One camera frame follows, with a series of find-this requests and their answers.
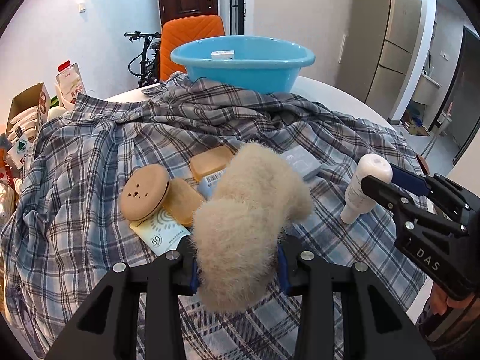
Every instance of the light blue soap bar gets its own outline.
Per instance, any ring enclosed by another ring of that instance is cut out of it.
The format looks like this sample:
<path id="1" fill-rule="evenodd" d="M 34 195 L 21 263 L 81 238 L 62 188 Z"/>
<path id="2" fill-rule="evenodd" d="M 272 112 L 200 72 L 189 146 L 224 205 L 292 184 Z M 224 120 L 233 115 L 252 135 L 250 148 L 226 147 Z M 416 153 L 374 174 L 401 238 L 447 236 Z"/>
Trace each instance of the light blue soap bar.
<path id="1" fill-rule="evenodd" d="M 210 199 L 212 196 L 213 190 L 217 185 L 218 181 L 222 177 L 223 172 L 225 169 L 219 170 L 218 172 L 212 173 L 211 175 L 205 176 L 202 180 L 200 180 L 200 184 L 198 184 L 197 191 L 203 195 L 205 199 Z"/>
<path id="2" fill-rule="evenodd" d="M 320 161 L 302 146 L 295 146 L 280 154 L 303 179 L 307 181 L 320 171 Z"/>

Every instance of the white lotion bottle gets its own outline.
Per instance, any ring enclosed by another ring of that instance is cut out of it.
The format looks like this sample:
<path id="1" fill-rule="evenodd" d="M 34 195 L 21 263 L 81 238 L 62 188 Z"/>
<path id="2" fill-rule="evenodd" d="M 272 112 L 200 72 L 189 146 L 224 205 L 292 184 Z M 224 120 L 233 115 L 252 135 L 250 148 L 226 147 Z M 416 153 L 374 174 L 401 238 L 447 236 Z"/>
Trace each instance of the white lotion bottle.
<path id="1" fill-rule="evenodd" d="M 385 183 L 392 181 L 392 166 L 386 159 L 378 154 L 369 153 L 364 155 L 358 162 L 357 169 L 345 191 L 346 205 L 340 214 L 340 218 L 347 225 L 354 223 L 360 214 L 371 211 L 377 202 L 362 191 L 362 179 L 366 176 L 374 176 Z"/>

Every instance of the floor mat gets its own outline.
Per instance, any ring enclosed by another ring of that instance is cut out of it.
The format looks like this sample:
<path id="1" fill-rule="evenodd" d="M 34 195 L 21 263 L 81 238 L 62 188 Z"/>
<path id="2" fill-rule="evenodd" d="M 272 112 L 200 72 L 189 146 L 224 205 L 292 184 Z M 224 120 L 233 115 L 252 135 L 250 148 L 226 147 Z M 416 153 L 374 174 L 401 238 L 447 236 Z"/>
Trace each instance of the floor mat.
<path id="1" fill-rule="evenodd" d="M 423 137 L 428 137 L 430 134 L 424 126 L 411 125 L 406 129 L 410 135 L 421 135 Z"/>

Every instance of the refrigerator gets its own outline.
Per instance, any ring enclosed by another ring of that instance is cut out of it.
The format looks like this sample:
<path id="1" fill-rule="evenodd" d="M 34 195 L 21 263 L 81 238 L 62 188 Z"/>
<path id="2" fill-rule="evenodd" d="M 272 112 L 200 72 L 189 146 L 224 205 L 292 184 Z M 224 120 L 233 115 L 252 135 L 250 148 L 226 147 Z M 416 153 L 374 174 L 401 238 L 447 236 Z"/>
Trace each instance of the refrigerator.
<path id="1" fill-rule="evenodd" d="M 353 0 L 337 88 L 390 117 L 412 60 L 422 0 Z"/>

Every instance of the orange chair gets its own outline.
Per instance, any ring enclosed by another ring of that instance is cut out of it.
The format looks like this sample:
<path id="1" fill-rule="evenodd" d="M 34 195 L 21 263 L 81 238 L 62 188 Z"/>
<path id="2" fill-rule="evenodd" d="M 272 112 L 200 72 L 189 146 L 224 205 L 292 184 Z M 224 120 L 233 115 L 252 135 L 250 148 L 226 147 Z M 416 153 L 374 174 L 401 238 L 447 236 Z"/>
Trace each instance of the orange chair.
<path id="1" fill-rule="evenodd" d="M 225 35 L 225 30 L 222 18 L 217 15 L 182 17 L 165 23 L 160 43 L 160 79 L 166 81 L 176 71 L 187 72 L 184 66 L 170 59 L 170 53 L 178 46 L 222 35 Z"/>

